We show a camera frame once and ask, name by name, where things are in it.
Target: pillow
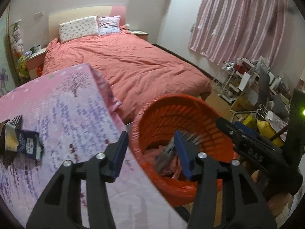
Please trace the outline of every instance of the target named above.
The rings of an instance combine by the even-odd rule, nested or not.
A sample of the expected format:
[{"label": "pillow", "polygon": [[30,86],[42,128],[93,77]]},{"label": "pillow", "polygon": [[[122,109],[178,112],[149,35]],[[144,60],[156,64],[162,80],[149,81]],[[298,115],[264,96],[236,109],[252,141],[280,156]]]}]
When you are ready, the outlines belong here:
[{"label": "pillow", "polygon": [[98,16],[99,35],[108,33],[120,33],[120,19],[121,16]]},{"label": "pillow", "polygon": [[61,43],[84,36],[98,35],[97,16],[89,16],[59,25]]}]

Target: headboard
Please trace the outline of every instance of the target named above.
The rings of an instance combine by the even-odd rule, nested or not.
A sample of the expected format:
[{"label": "headboard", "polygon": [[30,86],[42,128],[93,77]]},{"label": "headboard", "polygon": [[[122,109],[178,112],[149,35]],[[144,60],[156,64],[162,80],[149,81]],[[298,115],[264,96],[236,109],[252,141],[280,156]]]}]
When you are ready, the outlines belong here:
[{"label": "headboard", "polygon": [[125,25],[126,8],[124,6],[92,6],[66,10],[49,16],[49,40],[59,37],[59,24],[87,16],[121,16],[120,26]]}]

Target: laundry basket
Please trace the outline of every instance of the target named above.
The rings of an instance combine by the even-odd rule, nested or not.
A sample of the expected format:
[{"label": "laundry basket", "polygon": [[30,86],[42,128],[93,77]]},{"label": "laundry basket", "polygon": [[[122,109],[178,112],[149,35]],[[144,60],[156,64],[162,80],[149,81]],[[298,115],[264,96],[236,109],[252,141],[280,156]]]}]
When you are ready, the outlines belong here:
[{"label": "laundry basket", "polygon": [[[231,139],[216,128],[219,114],[201,99],[189,95],[163,95],[147,103],[132,124],[130,148],[153,184],[173,206],[194,201],[197,183],[173,180],[157,175],[143,157],[146,149],[166,146],[176,130],[204,136],[201,151],[216,160],[230,162],[236,158]],[[218,180],[218,190],[222,182]]]}]

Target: nightstand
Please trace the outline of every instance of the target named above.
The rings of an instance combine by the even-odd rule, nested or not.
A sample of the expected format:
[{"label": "nightstand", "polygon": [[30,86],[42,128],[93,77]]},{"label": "nightstand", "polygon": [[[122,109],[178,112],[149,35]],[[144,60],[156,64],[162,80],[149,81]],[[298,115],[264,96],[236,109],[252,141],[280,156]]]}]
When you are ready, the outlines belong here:
[{"label": "nightstand", "polygon": [[149,33],[144,33],[144,32],[139,31],[139,30],[130,30],[130,32],[131,32],[132,34],[138,36],[139,38],[148,41]]},{"label": "nightstand", "polygon": [[32,54],[28,59],[26,59],[26,66],[30,74],[31,80],[37,78],[36,69],[39,65],[43,64],[45,60],[45,50],[41,49],[39,52]]}]

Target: screw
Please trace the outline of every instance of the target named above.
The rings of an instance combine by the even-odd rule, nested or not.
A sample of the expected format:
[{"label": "screw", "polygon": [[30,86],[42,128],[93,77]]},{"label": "screw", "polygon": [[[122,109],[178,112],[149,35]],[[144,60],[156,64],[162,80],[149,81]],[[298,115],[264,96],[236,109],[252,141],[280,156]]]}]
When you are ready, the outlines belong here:
[{"label": "screw", "polygon": [[104,159],[105,157],[106,157],[105,153],[98,153],[98,154],[96,155],[96,158],[97,158],[97,159]]},{"label": "screw", "polygon": [[205,152],[199,152],[198,153],[198,157],[200,158],[200,159],[205,159],[205,158],[207,158],[207,154],[205,153]]},{"label": "screw", "polygon": [[234,165],[234,166],[239,166],[239,165],[240,165],[240,162],[239,162],[237,159],[233,159],[233,160],[231,161],[231,163],[232,163],[232,165]]},{"label": "screw", "polygon": [[63,162],[63,165],[64,165],[65,167],[69,167],[71,164],[72,164],[72,161],[71,161],[71,160],[66,160],[65,162]]}]

